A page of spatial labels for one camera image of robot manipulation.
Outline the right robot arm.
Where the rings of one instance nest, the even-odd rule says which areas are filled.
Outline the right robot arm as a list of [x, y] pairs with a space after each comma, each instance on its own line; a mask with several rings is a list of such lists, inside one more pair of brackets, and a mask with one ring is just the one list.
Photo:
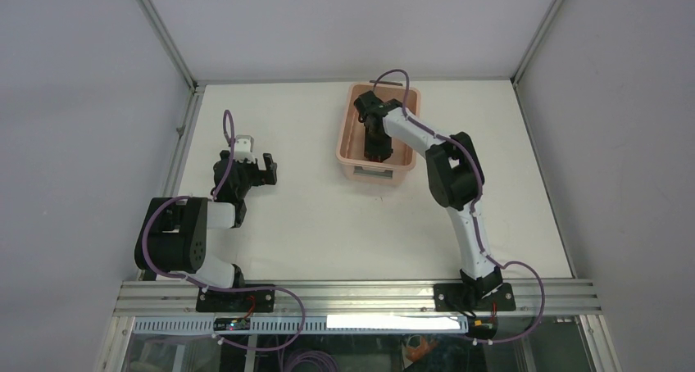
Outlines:
[[425, 159], [429, 191], [446, 209], [457, 237], [463, 302], [474, 311], [485, 309], [503, 278], [492, 261], [476, 207], [484, 176], [470, 136], [464, 132], [445, 135], [426, 125], [404, 103], [397, 99], [386, 102], [372, 91], [359, 95], [353, 105], [366, 129], [367, 159], [385, 161], [394, 138]]

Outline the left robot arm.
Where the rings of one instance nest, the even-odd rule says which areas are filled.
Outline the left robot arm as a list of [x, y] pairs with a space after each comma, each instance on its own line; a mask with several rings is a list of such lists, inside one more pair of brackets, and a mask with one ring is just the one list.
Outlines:
[[226, 311], [241, 309], [247, 300], [243, 272], [207, 250], [207, 233], [241, 227], [251, 188], [277, 184], [272, 155], [264, 153], [262, 161], [260, 165], [252, 152], [223, 150], [213, 166], [210, 197], [153, 198], [134, 248], [136, 266], [213, 288], [216, 302]]

